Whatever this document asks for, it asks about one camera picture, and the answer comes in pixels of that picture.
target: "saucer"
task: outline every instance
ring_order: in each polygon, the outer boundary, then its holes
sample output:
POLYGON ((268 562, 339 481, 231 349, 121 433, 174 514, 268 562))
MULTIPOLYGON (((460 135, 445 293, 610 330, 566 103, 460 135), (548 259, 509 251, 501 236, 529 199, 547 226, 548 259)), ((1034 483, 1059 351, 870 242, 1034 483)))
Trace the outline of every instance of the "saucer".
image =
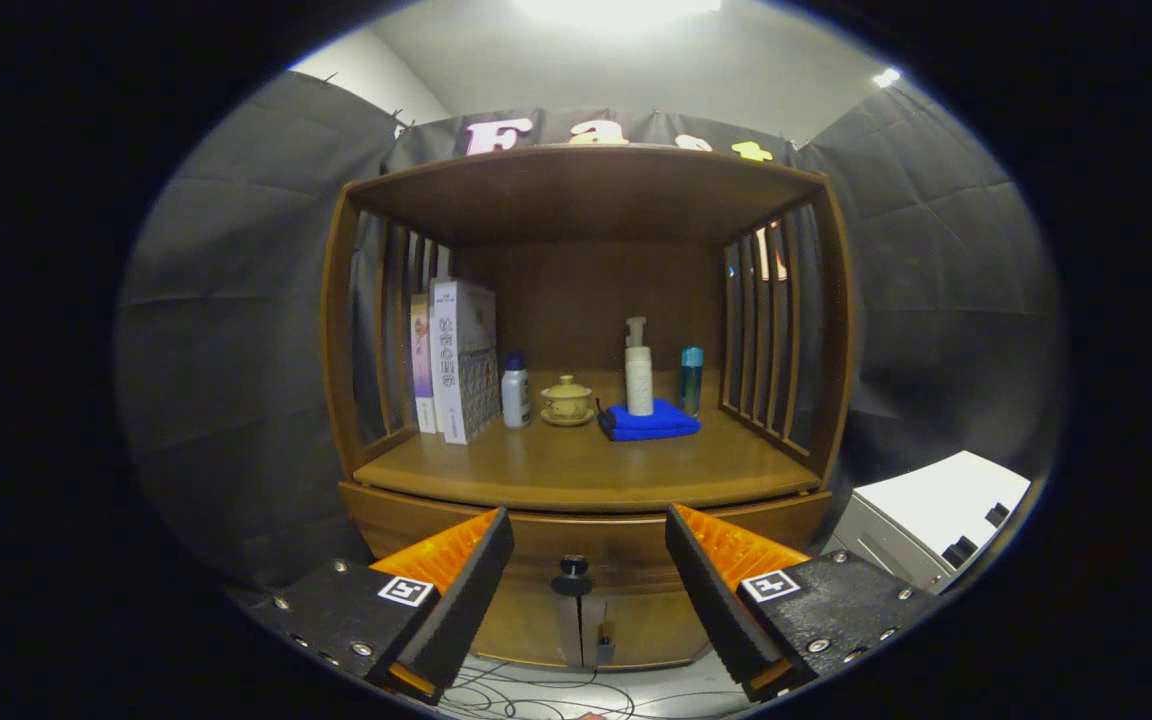
POLYGON ((553 415, 550 415, 550 409, 547 407, 545 407, 544 410, 540 410, 541 420, 546 420, 550 425, 558 425, 561 429, 575 429, 576 425, 584 425, 589 420, 592 420, 594 415, 593 407, 586 407, 585 414, 579 418, 554 418, 553 415))

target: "white bottle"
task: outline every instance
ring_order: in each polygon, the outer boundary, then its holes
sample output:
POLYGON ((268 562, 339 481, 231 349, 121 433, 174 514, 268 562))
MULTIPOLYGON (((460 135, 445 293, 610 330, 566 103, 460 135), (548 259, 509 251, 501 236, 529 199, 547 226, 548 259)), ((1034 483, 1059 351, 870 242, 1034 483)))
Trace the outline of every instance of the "white bottle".
POLYGON ((652 348, 643 346, 643 325, 646 318, 630 318, 630 336, 626 338, 626 409, 630 415, 651 415, 655 410, 652 399, 652 348))
POLYGON ((531 420, 531 397, 526 386, 526 365, 522 361, 522 351, 513 351, 503 362, 503 378, 500 378, 500 410, 503 411, 503 426, 508 429, 525 429, 531 420))

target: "ceiling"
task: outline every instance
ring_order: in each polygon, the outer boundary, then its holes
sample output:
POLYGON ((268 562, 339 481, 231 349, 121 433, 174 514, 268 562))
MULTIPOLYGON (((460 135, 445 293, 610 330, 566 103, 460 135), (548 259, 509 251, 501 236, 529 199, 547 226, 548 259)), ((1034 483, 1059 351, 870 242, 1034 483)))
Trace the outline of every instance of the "ceiling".
POLYGON ((513 0, 425 0, 372 29, 453 115, 664 109, 799 146, 876 92, 886 68, 819 20, 755 0, 634 32, 545 22, 513 0))

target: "floor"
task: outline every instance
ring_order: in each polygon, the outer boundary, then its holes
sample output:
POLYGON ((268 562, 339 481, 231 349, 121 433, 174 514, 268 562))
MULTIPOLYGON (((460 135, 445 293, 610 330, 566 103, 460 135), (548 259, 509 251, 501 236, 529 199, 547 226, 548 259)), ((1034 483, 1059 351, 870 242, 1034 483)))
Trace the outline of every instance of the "floor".
POLYGON ((470 655, 438 710, 467 720, 717 720, 749 707, 718 654, 667 670, 544 669, 470 655))

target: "wooden cabinet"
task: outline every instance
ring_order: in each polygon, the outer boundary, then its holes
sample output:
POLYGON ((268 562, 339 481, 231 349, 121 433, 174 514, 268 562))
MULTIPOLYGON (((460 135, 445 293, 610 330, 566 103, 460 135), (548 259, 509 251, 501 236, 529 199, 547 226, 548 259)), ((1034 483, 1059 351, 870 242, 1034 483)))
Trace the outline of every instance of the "wooden cabinet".
POLYGON ((681 502, 795 547, 828 509, 846 416, 852 310, 844 229, 827 179, 778 165, 655 146, 538 146, 422 165, 348 185, 329 234, 323 364, 344 479, 340 492, 372 551, 388 553, 486 507, 511 513, 516 547, 483 621, 480 655, 604 666, 685 662, 704 631, 664 547, 681 502), (794 213, 814 215, 801 236, 794 213), (384 220, 376 280, 376 386, 353 386, 349 272, 361 219, 384 220), (532 406, 558 374, 621 404, 627 316, 647 316, 658 397, 675 397, 679 354, 705 353, 703 429, 609 442, 596 424, 498 420, 468 446, 416 432, 406 314, 429 287, 433 242, 453 275, 497 291, 498 348, 529 357, 532 406), (818 253, 820 314, 799 314, 799 243, 818 253), (804 331, 819 353, 805 361, 804 331), (810 382, 806 411, 797 388, 810 382), (366 441, 356 397, 379 402, 366 441), (594 592, 550 591, 579 553, 594 592), (577 632, 584 626, 585 632, 577 632))

